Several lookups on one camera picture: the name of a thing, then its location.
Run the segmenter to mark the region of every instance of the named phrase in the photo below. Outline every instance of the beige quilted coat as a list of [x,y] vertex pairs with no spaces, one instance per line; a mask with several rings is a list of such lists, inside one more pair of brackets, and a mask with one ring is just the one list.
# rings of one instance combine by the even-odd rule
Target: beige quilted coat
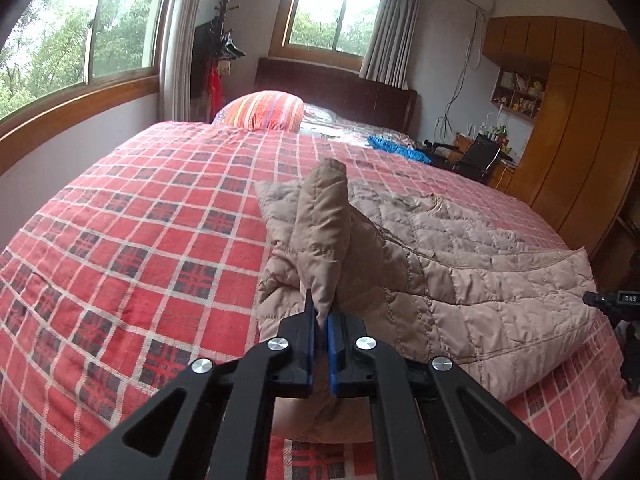
[[[506,401],[588,336],[595,310],[581,297],[594,283],[584,250],[526,251],[515,232],[445,198],[348,185],[332,159],[303,183],[256,189],[274,244],[258,288],[261,340],[302,311],[310,288],[321,326],[336,297],[403,356],[448,355]],[[319,357],[310,399],[277,400],[273,431],[308,442],[370,440],[368,403],[332,397],[326,368]]]

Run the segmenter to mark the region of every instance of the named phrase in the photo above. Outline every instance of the window sill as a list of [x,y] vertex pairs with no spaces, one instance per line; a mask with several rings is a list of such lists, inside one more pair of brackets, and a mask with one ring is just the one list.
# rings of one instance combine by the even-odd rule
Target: window sill
[[335,66],[359,72],[362,67],[362,58],[347,54],[346,52],[336,52],[335,50],[325,50],[312,46],[292,46],[284,45],[269,50],[269,57],[281,57],[297,61],[308,61],[323,65]]
[[159,92],[157,75],[77,85],[46,96],[0,123],[0,176],[57,134],[110,108]]

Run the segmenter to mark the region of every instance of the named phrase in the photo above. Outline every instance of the wooden wardrobe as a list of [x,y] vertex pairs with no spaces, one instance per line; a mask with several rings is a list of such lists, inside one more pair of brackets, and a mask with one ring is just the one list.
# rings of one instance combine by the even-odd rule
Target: wooden wardrobe
[[570,248],[587,249],[601,288],[620,286],[638,247],[635,224],[625,217],[639,189],[638,50],[625,31],[600,23],[517,16],[489,20],[482,53],[506,70],[548,77],[506,192]]

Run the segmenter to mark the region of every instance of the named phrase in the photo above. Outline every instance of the blue towel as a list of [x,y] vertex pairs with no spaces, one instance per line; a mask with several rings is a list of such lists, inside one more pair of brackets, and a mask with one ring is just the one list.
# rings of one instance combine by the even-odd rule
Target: blue towel
[[382,137],[374,137],[373,135],[367,137],[367,140],[369,141],[369,144],[371,144],[378,150],[383,150],[384,152],[389,153],[397,153],[398,155],[410,158],[411,160],[417,160],[418,162],[422,162],[423,164],[431,164],[431,159],[423,152],[418,152],[417,150],[412,150],[411,148],[400,146],[400,144],[396,144],[391,140],[386,140]]

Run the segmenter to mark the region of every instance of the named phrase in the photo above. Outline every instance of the hanging cable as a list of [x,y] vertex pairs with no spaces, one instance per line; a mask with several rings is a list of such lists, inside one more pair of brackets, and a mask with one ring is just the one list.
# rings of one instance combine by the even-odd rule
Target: hanging cable
[[[481,12],[480,9],[476,7],[476,15],[474,18],[474,30],[472,31],[471,38],[469,38],[469,43],[466,46],[465,63],[462,67],[462,72],[460,72],[460,76],[458,77],[455,90],[453,91],[453,96],[445,106],[444,115],[438,117],[438,119],[436,120],[436,124],[433,128],[433,140],[436,140],[436,132],[438,131],[438,126],[440,126],[439,135],[440,135],[441,142],[446,142],[447,140],[447,129],[451,133],[453,133],[453,128],[451,127],[451,122],[449,121],[449,111],[450,111],[451,105],[460,96],[460,92],[462,92],[462,87],[465,84],[466,69],[469,68],[469,60],[471,59],[471,52],[473,50],[473,46],[476,41],[476,31],[478,30],[478,16],[482,17],[481,36],[480,36],[482,39],[482,34],[484,33],[484,25],[486,23],[486,17],[484,15],[484,12]],[[478,67],[480,66],[480,62],[481,62],[480,53],[481,53],[481,48],[478,48],[478,63],[476,64],[475,67],[470,67],[471,70],[477,70]]]

